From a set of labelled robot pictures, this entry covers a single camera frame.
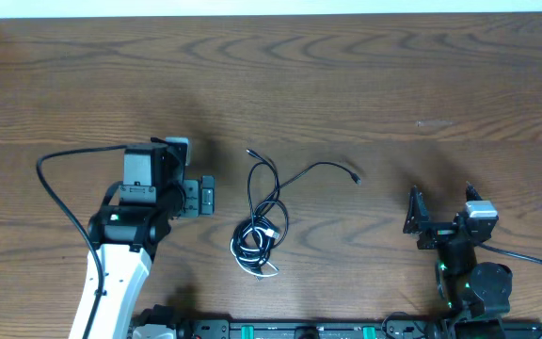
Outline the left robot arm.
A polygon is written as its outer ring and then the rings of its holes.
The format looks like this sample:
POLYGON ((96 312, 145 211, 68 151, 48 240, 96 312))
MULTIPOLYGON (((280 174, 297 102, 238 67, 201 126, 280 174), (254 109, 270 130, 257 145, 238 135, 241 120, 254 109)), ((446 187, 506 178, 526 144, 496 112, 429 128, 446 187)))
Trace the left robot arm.
POLYGON ((124 338, 158 244, 173 218, 210 216, 215 179, 188 180, 191 145, 186 137, 128 146, 123 178, 106 191, 88 223, 88 270, 72 338, 124 338))

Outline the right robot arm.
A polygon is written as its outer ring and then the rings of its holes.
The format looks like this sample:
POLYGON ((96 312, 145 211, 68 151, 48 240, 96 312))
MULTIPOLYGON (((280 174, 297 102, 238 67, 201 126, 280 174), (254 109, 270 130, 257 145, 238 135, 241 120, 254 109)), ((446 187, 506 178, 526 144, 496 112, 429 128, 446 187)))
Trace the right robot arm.
POLYGON ((465 320, 492 317, 510 311, 513 274, 504 265, 477 261, 475 249, 491 237, 499 220, 492 202, 481 198, 472 185, 466 202, 451 221, 433 221, 422 192, 412 187, 403 232, 418 236, 417 248, 435 250, 438 290, 465 320))

